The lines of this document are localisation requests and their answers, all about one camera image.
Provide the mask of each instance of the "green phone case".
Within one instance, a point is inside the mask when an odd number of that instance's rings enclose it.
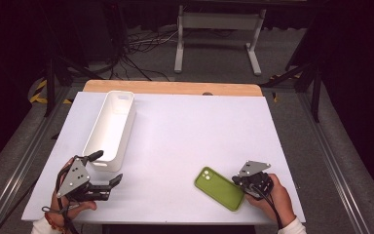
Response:
[[[202,169],[194,184],[232,212],[238,210],[242,203],[243,191],[232,181],[209,167]]]

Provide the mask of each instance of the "white table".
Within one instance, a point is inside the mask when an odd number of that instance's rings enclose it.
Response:
[[[56,145],[25,208],[22,220],[43,216],[56,175],[74,155],[82,155],[106,93],[79,93]],[[231,177],[246,160],[272,164],[303,222],[305,217],[263,97],[135,95],[137,114],[123,167],[117,173],[87,169],[93,184],[124,174],[108,201],[76,221],[135,224],[264,224],[261,211],[243,201],[230,212],[194,186],[204,166]]]

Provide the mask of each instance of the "human hand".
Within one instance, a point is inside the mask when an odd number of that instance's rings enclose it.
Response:
[[[71,158],[63,168],[67,167],[68,165],[72,164],[73,158]],[[69,202],[68,199],[65,196],[61,197],[61,202],[64,207],[73,206],[74,208],[68,211],[68,217],[72,220],[74,219],[80,212],[84,210],[91,209],[93,211],[96,210],[96,202],[94,201],[88,201],[88,202],[82,202],[82,203],[75,203],[75,202]],[[56,196],[56,190],[54,189],[52,201],[51,201],[51,210],[53,211],[59,211],[59,205],[57,202],[57,196]],[[58,213],[47,213],[47,216],[54,222],[54,224],[58,227],[64,226],[64,219],[62,214]]]
[[[286,188],[281,185],[281,182],[275,174],[269,174],[269,177],[272,179],[274,185],[272,192],[270,193],[272,198],[269,199],[273,199],[273,203],[281,219],[281,224],[283,225],[283,227],[285,227],[296,218],[296,215],[294,214],[293,208],[291,206],[290,196],[287,193]],[[253,196],[249,194],[245,194],[244,197],[252,206],[262,210],[268,218],[273,221],[277,221],[275,212],[273,211],[272,207],[266,202],[266,200],[262,199],[260,201],[257,201]]]

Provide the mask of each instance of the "sleeve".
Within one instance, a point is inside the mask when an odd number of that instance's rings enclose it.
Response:
[[[42,217],[41,219],[33,222],[31,234],[60,234],[61,232],[53,230],[47,220]]]
[[[278,234],[306,234],[306,227],[296,217],[285,228],[279,230]]]

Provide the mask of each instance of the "white tray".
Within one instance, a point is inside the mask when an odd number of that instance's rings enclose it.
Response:
[[[131,92],[111,91],[106,95],[83,152],[90,155],[104,151],[102,157],[92,162],[95,170],[120,170],[135,117],[132,103]]]

